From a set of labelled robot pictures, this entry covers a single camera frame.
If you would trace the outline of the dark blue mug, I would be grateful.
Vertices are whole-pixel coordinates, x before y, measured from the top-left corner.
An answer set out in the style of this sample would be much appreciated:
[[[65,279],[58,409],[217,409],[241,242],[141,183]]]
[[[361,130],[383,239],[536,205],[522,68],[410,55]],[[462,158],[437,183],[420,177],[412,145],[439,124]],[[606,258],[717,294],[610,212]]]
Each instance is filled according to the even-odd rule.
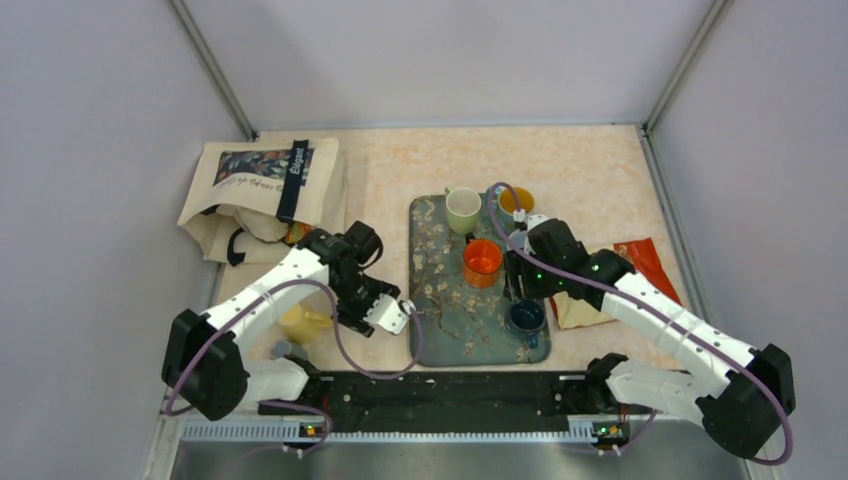
[[[505,313],[505,328],[520,338],[529,349],[536,349],[539,346],[539,334],[545,324],[545,308],[536,300],[515,302]]]

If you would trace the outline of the orange mug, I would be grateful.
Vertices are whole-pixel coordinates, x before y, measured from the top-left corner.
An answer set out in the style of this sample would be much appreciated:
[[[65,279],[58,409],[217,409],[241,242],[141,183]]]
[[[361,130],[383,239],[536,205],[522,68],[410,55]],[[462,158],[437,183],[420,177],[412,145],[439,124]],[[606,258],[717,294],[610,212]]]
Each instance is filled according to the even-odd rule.
[[[501,247],[493,240],[465,235],[465,248],[461,255],[464,280],[477,289],[492,287],[503,267]]]

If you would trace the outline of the light blue mug yellow inside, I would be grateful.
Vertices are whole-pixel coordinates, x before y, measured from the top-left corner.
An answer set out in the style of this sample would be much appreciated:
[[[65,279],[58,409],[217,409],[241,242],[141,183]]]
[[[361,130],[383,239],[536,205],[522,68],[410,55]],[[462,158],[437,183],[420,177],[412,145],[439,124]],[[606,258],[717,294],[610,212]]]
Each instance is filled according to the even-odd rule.
[[[493,191],[493,200],[490,204],[494,208],[499,223],[506,231],[514,228],[513,213],[518,206],[523,208],[526,214],[531,214],[535,207],[532,193],[522,187],[513,186],[513,190],[509,190],[503,186],[496,186],[490,188],[490,191]]]

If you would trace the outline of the small grey cup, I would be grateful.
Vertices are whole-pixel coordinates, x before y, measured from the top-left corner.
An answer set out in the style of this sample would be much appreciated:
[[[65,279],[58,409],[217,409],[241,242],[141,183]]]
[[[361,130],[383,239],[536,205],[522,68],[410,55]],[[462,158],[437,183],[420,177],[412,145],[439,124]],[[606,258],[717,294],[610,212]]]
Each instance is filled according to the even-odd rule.
[[[288,340],[279,340],[271,347],[269,358],[271,360],[278,360],[286,357],[308,360],[309,354],[303,346],[297,343],[292,343]]]

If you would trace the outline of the light green mug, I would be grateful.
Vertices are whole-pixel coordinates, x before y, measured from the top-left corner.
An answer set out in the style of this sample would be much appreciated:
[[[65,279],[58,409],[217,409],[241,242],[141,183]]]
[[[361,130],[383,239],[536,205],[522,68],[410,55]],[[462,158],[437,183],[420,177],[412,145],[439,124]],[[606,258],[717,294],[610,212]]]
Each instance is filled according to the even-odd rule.
[[[447,222],[452,232],[458,235],[472,233],[477,226],[482,199],[470,188],[448,186],[444,189]]]

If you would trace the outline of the pale grey mug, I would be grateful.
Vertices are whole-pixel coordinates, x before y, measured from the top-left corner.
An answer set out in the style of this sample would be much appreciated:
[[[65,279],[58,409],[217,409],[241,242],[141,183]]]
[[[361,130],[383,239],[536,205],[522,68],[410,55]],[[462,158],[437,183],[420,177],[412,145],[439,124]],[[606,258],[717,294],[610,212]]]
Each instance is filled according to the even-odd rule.
[[[508,251],[519,250],[522,251],[525,249],[527,239],[527,231],[526,230],[514,230],[508,236]]]

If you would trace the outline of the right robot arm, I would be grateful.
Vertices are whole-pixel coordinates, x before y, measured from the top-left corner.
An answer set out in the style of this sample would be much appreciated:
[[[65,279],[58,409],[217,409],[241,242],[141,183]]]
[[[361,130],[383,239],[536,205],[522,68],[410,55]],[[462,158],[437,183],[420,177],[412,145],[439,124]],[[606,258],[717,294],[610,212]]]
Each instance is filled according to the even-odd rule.
[[[512,234],[496,231],[519,258],[527,296],[564,292],[629,325],[680,364],[667,370],[604,356],[586,385],[594,409],[645,406],[702,427],[736,457],[769,466],[788,461],[788,417],[797,402],[787,352],[774,344],[758,349],[708,324],[615,251],[587,252],[562,220],[535,214]]]

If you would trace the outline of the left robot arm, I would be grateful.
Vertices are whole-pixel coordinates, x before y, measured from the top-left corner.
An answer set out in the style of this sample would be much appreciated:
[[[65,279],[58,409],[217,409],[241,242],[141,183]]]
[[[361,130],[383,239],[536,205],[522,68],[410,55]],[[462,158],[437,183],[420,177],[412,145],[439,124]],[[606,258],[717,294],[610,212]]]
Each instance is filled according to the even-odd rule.
[[[265,400],[284,401],[297,413],[314,410],[321,388],[305,366],[287,358],[250,362],[246,354],[262,333],[314,293],[330,300],[333,324],[363,336],[376,328],[400,334],[413,303],[401,299],[398,286],[365,272],[381,250],[380,237],[360,221],[344,233],[315,229],[239,293],[201,313],[179,313],[161,370],[172,390],[167,413],[175,412],[178,398],[211,421]]]

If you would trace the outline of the orange cream snack bag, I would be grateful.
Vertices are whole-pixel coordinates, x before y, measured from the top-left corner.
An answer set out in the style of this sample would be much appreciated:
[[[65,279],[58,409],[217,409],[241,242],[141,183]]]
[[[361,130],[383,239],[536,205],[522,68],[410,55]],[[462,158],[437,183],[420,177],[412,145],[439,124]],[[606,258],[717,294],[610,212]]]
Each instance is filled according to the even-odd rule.
[[[631,263],[661,293],[665,294],[678,305],[683,304],[662,265],[651,237],[592,246],[588,247],[587,251],[592,254],[601,249],[608,249],[615,252],[618,256]],[[560,331],[588,328],[616,321],[610,314],[595,310],[585,301],[574,300],[565,292],[555,294],[549,300],[549,303]]]

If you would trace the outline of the floral blue serving tray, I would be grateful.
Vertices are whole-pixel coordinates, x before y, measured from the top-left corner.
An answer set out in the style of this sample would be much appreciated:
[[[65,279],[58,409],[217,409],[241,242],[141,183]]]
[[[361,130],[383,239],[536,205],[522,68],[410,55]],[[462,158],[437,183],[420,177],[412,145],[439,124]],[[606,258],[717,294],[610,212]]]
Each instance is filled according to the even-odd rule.
[[[537,364],[549,358],[552,342],[547,325],[537,335],[536,347],[507,327],[511,302],[504,295],[504,270],[487,288],[466,282],[462,271],[466,240],[448,226],[444,195],[412,200],[408,221],[408,299],[418,309],[424,336],[420,366]]]

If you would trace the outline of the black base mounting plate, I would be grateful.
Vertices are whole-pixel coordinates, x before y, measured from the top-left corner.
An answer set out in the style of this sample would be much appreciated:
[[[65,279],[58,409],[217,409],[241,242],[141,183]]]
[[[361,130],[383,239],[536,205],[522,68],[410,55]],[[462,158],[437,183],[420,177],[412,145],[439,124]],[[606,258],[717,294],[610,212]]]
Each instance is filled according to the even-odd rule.
[[[551,371],[413,372],[376,380],[353,372],[311,377],[297,404],[326,413],[339,434],[571,433],[580,415],[646,414],[581,375]]]

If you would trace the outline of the beige canvas tote bag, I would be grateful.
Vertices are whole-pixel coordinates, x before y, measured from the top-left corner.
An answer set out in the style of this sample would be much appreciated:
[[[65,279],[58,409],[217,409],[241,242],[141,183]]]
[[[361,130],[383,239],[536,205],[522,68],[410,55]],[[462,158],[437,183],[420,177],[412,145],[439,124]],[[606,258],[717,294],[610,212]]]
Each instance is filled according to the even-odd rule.
[[[332,137],[209,142],[177,224],[207,261],[271,264],[316,229],[343,230],[346,173]]]

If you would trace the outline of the aluminium frame rail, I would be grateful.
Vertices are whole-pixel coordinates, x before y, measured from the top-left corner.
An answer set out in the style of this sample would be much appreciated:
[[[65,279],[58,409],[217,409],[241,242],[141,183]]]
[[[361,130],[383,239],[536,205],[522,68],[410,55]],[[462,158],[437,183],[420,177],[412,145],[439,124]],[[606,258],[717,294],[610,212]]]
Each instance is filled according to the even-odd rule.
[[[751,387],[652,416],[573,372],[312,377],[230,416],[167,423],[150,479],[743,479],[779,422]]]

